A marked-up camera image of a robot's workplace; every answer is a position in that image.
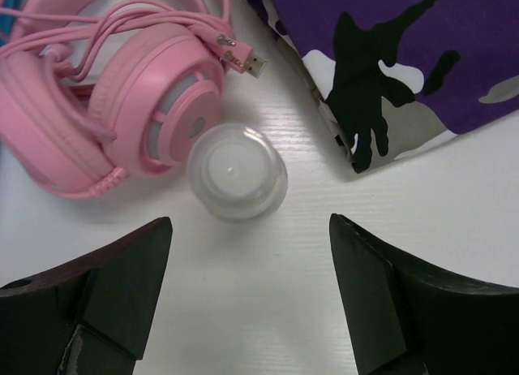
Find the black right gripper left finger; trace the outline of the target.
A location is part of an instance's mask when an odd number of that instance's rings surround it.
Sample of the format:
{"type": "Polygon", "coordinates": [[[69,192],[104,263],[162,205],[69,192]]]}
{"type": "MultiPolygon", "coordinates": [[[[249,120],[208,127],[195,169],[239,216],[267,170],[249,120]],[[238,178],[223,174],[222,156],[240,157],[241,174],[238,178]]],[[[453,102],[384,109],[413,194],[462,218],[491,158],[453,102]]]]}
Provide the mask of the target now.
{"type": "Polygon", "coordinates": [[[111,244],[1,288],[3,374],[131,374],[142,360],[173,226],[158,218],[111,244]]]}

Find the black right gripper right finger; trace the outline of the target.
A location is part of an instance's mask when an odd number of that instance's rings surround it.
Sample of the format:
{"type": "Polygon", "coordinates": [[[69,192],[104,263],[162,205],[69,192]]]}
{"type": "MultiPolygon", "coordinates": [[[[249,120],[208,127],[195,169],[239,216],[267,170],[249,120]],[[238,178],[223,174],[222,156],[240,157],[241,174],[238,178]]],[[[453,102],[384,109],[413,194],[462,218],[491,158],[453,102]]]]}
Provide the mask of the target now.
{"type": "Polygon", "coordinates": [[[359,373],[517,373],[515,287],[440,268],[337,213],[329,236],[359,373]]]}

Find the translucent white plastic bottle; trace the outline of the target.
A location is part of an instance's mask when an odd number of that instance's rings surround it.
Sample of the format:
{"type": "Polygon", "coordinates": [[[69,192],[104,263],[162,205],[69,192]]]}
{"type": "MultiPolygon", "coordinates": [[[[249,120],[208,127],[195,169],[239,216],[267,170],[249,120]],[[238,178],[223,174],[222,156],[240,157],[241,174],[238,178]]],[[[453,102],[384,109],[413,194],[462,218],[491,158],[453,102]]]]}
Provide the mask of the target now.
{"type": "Polygon", "coordinates": [[[242,123],[224,123],[194,144],[187,177],[213,216],[230,222],[275,212],[288,189],[285,162],[267,136],[242,123]]]}

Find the pink headphones with cable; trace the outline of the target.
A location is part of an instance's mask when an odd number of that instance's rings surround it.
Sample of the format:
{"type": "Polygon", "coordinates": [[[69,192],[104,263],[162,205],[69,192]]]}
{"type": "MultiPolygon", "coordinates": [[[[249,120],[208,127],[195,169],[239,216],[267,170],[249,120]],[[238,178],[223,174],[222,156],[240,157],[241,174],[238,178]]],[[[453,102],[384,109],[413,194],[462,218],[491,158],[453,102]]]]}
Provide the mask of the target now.
{"type": "Polygon", "coordinates": [[[3,7],[1,142],[33,181],[70,199],[161,175],[218,124],[225,75],[264,66],[230,0],[25,0],[3,7]]]}

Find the purple camouflage clothing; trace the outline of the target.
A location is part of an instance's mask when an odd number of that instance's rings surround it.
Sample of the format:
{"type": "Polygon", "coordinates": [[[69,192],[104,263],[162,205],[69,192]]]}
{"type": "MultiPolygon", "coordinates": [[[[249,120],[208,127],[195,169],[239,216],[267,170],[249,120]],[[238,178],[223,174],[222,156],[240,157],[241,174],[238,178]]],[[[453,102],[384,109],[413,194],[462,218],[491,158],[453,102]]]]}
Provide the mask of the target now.
{"type": "Polygon", "coordinates": [[[246,0],[357,173],[518,109],[518,0],[246,0]]]}

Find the blue kids suitcase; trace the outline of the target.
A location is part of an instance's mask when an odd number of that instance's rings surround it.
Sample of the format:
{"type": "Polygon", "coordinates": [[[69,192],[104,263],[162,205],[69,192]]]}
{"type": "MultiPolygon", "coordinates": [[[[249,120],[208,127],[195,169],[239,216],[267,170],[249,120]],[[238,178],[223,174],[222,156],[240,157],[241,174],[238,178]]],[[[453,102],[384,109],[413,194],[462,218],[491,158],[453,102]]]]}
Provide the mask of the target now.
{"type": "MultiPolygon", "coordinates": [[[[1,7],[18,10],[20,7],[21,0],[3,0],[1,3],[1,7]]],[[[15,17],[12,15],[4,15],[1,14],[1,45],[6,43],[5,39],[11,33],[11,27],[13,22],[15,21],[15,17]]]]}

